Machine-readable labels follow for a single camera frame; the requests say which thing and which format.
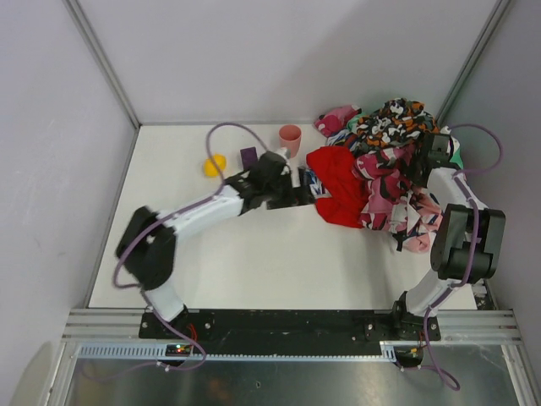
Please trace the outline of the mint green cloth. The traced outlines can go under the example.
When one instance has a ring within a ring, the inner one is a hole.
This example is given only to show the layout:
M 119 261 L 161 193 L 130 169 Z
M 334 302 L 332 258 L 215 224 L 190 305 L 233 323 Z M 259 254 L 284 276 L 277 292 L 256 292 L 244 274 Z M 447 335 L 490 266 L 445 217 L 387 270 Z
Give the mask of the mint green cloth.
M 462 169 L 463 168 L 463 163 L 462 163 L 462 158 L 460 156 L 460 142 L 458 141 L 458 139 L 456 139 L 454 136 L 451 135 L 451 128 L 448 127 L 448 126 L 444 126 L 442 128 L 440 128 L 440 132 L 438 134 L 449 134 L 451 136 L 451 154 L 452 154 L 452 157 L 451 157 L 451 162 L 454 162 L 455 165 Z M 379 151 L 390 151 L 391 154 L 394 156 L 394 157 L 398 157 L 398 154 L 399 153 L 402 153 L 402 155 L 404 157 L 406 157 L 407 159 L 411 159 L 412 156 L 413 156 L 413 153 L 420 147 L 422 141 L 416 143 L 416 144 L 411 144 L 411 145 L 407 145 L 407 146 L 403 146 L 403 147 L 397 147 L 397 148 L 385 148 L 383 150 L 379 150 Z M 355 156 L 355 157 L 359 157 L 359 156 L 364 156 L 366 154 L 374 154 L 378 151 L 371 151 L 371 152 L 368 152 L 368 153 L 364 153 L 364 154 L 354 154 L 352 152 L 352 154 Z

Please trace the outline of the red cloth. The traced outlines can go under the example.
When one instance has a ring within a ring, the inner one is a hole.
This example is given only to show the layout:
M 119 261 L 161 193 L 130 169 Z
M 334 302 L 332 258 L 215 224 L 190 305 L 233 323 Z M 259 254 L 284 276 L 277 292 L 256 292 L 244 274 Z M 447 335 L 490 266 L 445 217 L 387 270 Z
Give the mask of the red cloth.
M 364 181 L 352 172 L 354 161 L 343 146 L 323 146 L 306 156 L 309 169 L 327 192 L 326 197 L 316 199 L 316 211 L 328 223 L 363 228 L 360 217 L 368 197 Z

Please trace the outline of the orange black camouflage cloth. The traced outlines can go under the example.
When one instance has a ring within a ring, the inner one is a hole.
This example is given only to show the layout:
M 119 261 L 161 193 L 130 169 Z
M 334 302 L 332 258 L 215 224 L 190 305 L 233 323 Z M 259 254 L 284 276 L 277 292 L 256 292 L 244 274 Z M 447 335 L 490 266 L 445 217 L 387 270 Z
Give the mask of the orange black camouflage cloth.
M 371 114 L 358 114 L 347 122 L 346 147 L 354 154 L 416 144 L 440 128 L 420 101 L 395 98 Z

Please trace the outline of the light pink camouflage cloth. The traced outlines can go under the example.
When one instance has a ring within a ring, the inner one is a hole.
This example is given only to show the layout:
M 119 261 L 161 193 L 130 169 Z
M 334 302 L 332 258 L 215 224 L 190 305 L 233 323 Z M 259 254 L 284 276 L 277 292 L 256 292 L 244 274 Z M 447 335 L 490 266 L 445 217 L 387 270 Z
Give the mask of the light pink camouflage cloth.
M 414 146 L 390 147 L 357 157 L 352 172 L 363 181 L 368 198 L 359 222 L 364 228 L 390 233 L 399 251 L 430 251 L 443 219 L 439 202 L 407 174 Z

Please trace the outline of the blue white patterned cloth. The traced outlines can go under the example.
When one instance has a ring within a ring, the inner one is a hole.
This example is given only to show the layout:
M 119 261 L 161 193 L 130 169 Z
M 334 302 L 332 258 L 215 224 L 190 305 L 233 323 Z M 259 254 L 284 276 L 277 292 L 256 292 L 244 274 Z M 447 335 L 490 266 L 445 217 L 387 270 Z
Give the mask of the blue white patterned cloth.
M 350 134 L 351 132 L 348 129 L 343 129 L 330 136 L 325 141 L 324 146 L 342 146 Z M 302 165 L 302 169 L 304 170 L 304 181 L 309 186 L 310 192 L 315 199 L 331 196 L 331 192 L 323 185 L 322 181 L 317 177 L 315 171 L 309 167 L 307 162 Z

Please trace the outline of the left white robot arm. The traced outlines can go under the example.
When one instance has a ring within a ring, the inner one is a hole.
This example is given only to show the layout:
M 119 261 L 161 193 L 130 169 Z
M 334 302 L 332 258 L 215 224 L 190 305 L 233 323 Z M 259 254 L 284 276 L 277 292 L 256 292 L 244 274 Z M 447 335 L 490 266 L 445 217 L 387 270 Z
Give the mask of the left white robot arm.
M 225 178 L 218 190 L 176 211 L 142 206 L 132 215 L 115 255 L 147 304 L 164 321 L 187 311 L 172 284 L 178 244 L 229 218 L 266 205 L 269 210 L 311 205 L 315 198 L 304 167 L 294 167 L 287 151 L 268 151 L 249 169 Z

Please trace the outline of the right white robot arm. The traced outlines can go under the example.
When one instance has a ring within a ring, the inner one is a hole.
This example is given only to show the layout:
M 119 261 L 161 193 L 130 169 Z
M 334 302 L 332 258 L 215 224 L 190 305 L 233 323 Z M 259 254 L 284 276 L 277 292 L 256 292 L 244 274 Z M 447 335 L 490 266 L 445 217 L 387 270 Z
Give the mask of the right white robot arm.
M 491 278 L 500 258 L 503 211 L 489 208 L 467 184 L 466 173 L 451 162 L 451 136 L 431 134 L 414 159 L 413 179 L 435 192 L 443 219 L 430 251 L 430 269 L 393 304 L 396 335 L 413 340 L 457 290 Z

